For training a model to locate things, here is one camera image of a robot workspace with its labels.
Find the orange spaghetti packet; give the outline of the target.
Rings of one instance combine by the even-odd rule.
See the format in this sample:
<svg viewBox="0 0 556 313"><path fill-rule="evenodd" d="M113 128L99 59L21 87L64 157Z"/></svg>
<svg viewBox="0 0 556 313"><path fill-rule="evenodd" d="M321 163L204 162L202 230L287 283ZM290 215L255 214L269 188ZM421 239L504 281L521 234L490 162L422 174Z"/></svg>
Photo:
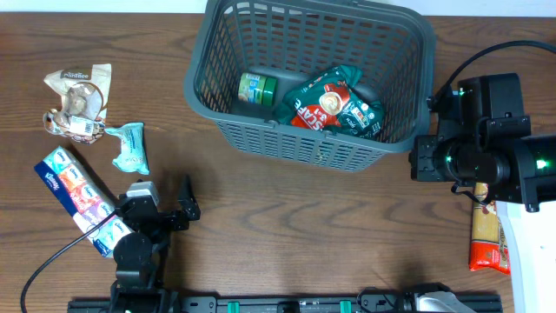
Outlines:
<svg viewBox="0 0 556 313"><path fill-rule="evenodd" d="M506 236L495 202L473 204L468 268L471 271L490 268L505 275L511 273Z"/></svg>

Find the green red coffee sachet bag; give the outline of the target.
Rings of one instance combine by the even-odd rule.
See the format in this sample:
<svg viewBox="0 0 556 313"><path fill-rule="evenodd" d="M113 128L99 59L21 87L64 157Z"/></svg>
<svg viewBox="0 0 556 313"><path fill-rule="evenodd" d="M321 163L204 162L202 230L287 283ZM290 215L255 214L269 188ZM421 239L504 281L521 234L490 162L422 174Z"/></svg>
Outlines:
<svg viewBox="0 0 556 313"><path fill-rule="evenodd" d="M362 71L351 65L324 70L289 90L273 119L303 129L374 139L382 130L384 109L380 101L368 102L355 92L361 77Z"/></svg>

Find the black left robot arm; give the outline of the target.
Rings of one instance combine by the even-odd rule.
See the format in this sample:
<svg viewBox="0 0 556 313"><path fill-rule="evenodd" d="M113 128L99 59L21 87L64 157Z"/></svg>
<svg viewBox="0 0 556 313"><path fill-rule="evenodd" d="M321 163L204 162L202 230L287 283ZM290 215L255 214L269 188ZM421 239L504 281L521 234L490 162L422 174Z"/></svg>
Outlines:
<svg viewBox="0 0 556 313"><path fill-rule="evenodd" d="M175 313L182 310L179 293L163 287L171 235L187 230L201 217L189 176L182 180L178 210L160 211L159 193L152 182L132 183L116 202L116 215L132 232L116 244L116 281L109 312Z"/></svg>

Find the green lidded spice jar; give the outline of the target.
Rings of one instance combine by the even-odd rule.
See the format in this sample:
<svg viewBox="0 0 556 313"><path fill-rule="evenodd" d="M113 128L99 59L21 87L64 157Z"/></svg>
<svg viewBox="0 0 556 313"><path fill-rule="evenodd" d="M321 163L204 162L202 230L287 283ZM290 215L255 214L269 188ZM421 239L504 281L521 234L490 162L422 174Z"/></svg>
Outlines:
<svg viewBox="0 0 556 313"><path fill-rule="evenodd" d="M275 99L277 79L244 72L238 87L238 98L246 103L272 106Z"/></svg>

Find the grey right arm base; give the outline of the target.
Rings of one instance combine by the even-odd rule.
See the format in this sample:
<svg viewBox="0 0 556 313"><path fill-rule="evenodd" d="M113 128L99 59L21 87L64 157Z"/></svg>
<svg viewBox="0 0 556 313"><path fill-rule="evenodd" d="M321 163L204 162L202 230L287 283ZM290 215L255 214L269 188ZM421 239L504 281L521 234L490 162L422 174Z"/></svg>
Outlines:
<svg viewBox="0 0 556 313"><path fill-rule="evenodd" d="M466 302L479 296L477 293L454 294L442 283L421 283L403 291L396 308L405 312L473 312Z"/></svg>

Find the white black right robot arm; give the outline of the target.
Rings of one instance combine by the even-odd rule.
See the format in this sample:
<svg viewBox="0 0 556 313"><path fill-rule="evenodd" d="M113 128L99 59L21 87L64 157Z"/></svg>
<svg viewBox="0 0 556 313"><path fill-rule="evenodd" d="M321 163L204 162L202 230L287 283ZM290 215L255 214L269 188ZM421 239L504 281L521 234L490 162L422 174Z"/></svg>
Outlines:
<svg viewBox="0 0 556 313"><path fill-rule="evenodd" d="M450 182L452 192L488 186L506 235L514 308L555 310L555 137L535 136L514 73L468 78L446 87L430 110L434 135L417 136L411 178Z"/></svg>

